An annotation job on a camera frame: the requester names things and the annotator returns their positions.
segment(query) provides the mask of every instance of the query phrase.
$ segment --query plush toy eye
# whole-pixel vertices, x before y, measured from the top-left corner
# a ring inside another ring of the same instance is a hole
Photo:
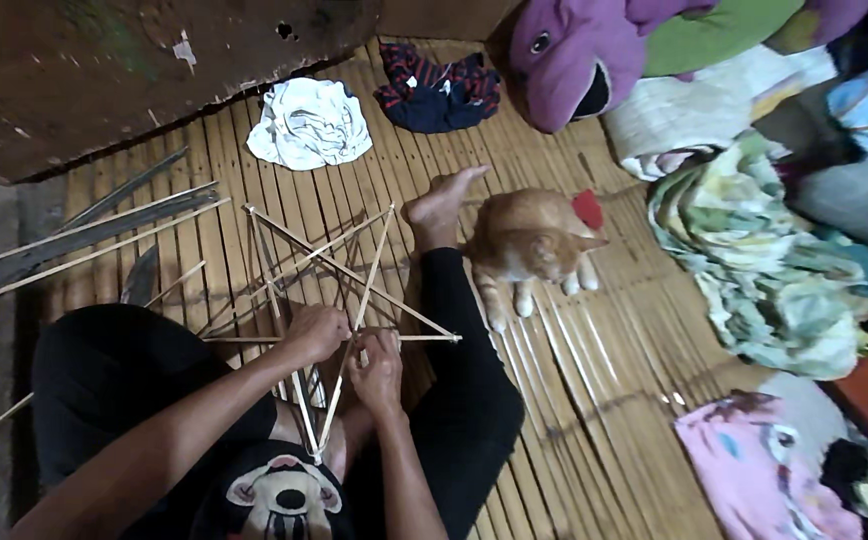
[[[542,31],[540,35],[534,39],[534,43],[531,45],[531,54],[537,55],[542,53],[550,44],[551,34],[546,30]]]

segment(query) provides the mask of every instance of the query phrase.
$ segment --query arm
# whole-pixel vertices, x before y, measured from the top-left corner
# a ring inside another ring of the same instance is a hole
[[[401,354],[390,330],[363,334],[359,348],[368,364],[360,367],[357,354],[347,367],[358,397],[377,424],[384,477],[384,517],[389,540],[447,540],[448,532],[431,496],[410,423],[401,407]]]
[[[10,538],[116,538],[264,393],[326,359],[350,334],[342,312],[302,309],[284,341],[107,445],[24,516]]]

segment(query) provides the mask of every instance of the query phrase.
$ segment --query bamboo mat floor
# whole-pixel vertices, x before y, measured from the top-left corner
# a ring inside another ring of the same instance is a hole
[[[414,43],[439,63],[481,49],[464,42]],[[274,336],[267,306],[250,296],[260,266],[250,220],[241,209],[245,203],[319,245],[391,202],[426,192],[432,177],[464,166],[493,165],[462,210],[465,238],[476,209],[491,194],[526,187],[568,194],[592,188],[602,203],[610,240],[592,257],[600,290],[567,298],[556,287],[535,285],[534,316],[514,319],[505,333],[492,335],[524,396],[527,420],[470,538],[721,537],[670,422],[732,388],[755,387],[763,372],[741,364],[718,345],[693,280],[658,247],[648,227],[645,185],[614,164],[600,124],[586,120],[544,135],[531,129],[505,96],[499,113],[476,128],[435,135],[395,128],[372,96],[386,82],[376,41],[314,76],[345,81],[361,100],[374,145],[356,161],[292,172],[257,160],[243,144],[260,117],[260,99],[252,95],[70,171],[68,215],[189,145],[185,158],[118,208],[124,212],[212,181],[233,199],[154,235],[162,287],[206,262],[182,294],[168,295],[154,309],[194,332],[212,317],[215,326],[230,320],[235,311],[246,316],[225,330],[228,336]],[[334,257],[366,274],[381,229],[381,221],[375,222]],[[279,236],[263,234],[280,263],[300,256]],[[73,253],[71,259],[116,240]],[[47,283],[51,300],[45,318],[115,302],[134,260],[154,243],[148,237],[57,274]],[[409,303],[412,250],[410,230],[398,215],[375,284],[395,298],[407,290]],[[287,291],[295,302],[347,305],[350,312],[360,293],[342,286],[325,268],[302,271]],[[416,334],[414,322],[382,299],[372,302],[366,324],[397,324],[404,334]],[[224,347],[235,366],[260,353],[257,345]],[[404,362],[404,399],[410,407],[429,386],[430,372],[417,345],[405,344]],[[326,386],[331,377],[323,371]],[[319,390],[315,399],[324,397]]]

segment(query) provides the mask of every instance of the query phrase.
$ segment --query hand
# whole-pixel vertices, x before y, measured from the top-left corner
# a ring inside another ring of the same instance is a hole
[[[361,367],[361,351],[367,365]],[[404,366],[398,351],[398,335],[390,329],[367,328],[357,337],[351,354],[344,359],[350,382],[374,422],[382,424],[404,414],[401,407],[401,374]]]
[[[326,305],[304,305],[294,313],[282,346],[294,347],[305,363],[298,369],[325,361],[341,342],[351,337],[351,326],[344,311]]]

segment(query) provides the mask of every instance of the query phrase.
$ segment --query orange cat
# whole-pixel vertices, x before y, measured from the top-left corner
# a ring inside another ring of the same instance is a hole
[[[528,317],[534,311],[530,282],[535,278],[560,284],[567,295],[597,289],[594,265],[581,254],[607,243],[595,238],[557,191],[528,188],[490,197],[464,248],[490,327],[504,332],[507,326],[498,282],[513,284],[517,314]]]

